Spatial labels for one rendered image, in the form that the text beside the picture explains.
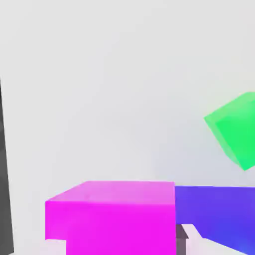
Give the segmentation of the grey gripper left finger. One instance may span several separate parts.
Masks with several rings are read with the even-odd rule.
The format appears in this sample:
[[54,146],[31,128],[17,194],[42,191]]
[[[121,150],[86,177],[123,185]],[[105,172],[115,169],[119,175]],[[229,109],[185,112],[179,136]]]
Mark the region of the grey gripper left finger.
[[39,255],[66,255],[66,241],[44,240]]

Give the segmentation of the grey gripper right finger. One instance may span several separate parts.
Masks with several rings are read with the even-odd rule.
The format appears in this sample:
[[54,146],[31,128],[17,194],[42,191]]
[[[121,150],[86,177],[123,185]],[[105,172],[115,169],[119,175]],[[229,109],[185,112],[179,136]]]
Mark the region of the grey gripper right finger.
[[177,255],[246,255],[203,238],[193,224],[176,225]]

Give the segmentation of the small magenta cube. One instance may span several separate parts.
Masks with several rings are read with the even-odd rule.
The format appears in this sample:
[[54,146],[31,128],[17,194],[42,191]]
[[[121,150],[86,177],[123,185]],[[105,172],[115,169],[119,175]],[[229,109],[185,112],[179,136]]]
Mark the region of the small magenta cube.
[[176,255],[175,184],[84,182],[45,202],[45,238],[66,255]]

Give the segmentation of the small green cube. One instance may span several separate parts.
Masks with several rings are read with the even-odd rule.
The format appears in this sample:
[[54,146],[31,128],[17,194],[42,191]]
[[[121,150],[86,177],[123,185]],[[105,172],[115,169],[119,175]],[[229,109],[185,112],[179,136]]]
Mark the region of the small green cube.
[[224,153],[242,170],[255,166],[255,92],[246,92],[204,117]]

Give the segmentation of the large purple box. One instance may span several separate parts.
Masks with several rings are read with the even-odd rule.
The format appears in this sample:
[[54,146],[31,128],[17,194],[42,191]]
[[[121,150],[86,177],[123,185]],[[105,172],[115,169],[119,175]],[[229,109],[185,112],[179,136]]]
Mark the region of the large purple box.
[[176,222],[247,255],[255,255],[255,187],[176,186]]

